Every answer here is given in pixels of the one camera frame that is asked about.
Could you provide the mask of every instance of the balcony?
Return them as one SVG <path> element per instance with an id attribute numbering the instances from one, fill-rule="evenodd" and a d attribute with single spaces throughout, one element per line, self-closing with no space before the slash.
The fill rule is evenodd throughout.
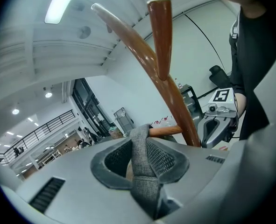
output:
<path id="1" fill-rule="evenodd" d="M 5 153 L 0 154 L 0 164 L 9 165 L 13 160 L 15 160 L 31 146 L 33 146 L 36 142 L 43 139 L 47 134 L 54 133 L 56 130 L 58 130 L 59 127 L 63 126 L 73 118 L 75 118 L 75 115 L 73 114 L 72 110 L 69 110 L 68 112 L 63 113 L 46 124 L 40 126 L 22 138 L 12 147 L 10 147 Z"/>

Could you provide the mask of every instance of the vent grille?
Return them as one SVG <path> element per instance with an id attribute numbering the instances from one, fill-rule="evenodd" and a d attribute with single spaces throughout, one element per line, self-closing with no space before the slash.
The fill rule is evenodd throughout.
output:
<path id="1" fill-rule="evenodd" d="M 218 163 L 223 163 L 225 161 L 225 158 L 220 158 L 217 156 L 209 155 L 206 157 L 207 160 L 213 161 L 213 162 L 218 162 Z"/>
<path id="2" fill-rule="evenodd" d="M 30 202 L 30 205 L 44 213 L 53 201 L 58 191 L 63 186 L 65 180 L 59 178 L 51 178 L 47 184 L 39 191 L 39 193 Z"/>

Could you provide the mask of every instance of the black chair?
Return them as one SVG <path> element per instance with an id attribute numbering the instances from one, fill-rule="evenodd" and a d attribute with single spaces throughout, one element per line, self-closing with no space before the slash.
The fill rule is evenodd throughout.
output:
<path id="1" fill-rule="evenodd" d="M 218 65 L 211 67 L 209 71 L 212 73 L 209 76 L 209 79 L 217 87 L 219 87 L 220 89 L 231 87 L 228 75 L 226 75 L 224 70 L 222 70 Z"/>

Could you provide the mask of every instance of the metal railing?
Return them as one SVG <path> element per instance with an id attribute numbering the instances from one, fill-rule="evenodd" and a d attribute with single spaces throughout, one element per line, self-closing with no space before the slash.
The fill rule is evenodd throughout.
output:
<path id="1" fill-rule="evenodd" d="M 73 118 L 75 118 L 75 115 L 73 114 L 72 110 L 69 110 L 68 112 L 59 115 L 58 117 L 35 129 L 33 132 L 29 133 L 27 136 L 22 138 L 12 147 L 10 147 L 5 153 L 0 154 L 0 164 L 8 165 L 15 158 L 21 155 L 25 151 L 25 149 L 28 149 L 38 140 L 41 140 L 47 134 L 62 126 L 64 123 L 67 123 Z"/>

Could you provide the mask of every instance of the robotic arm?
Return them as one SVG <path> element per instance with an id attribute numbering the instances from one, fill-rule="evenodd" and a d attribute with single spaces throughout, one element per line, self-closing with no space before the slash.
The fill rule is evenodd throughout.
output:
<path id="1" fill-rule="evenodd" d="M 208 110 L 198 124 L 201 146 L 213 148 L 222 140 L 229 142 L 238 127 L 238 111 L 232 88 L 216 90 Z"/>

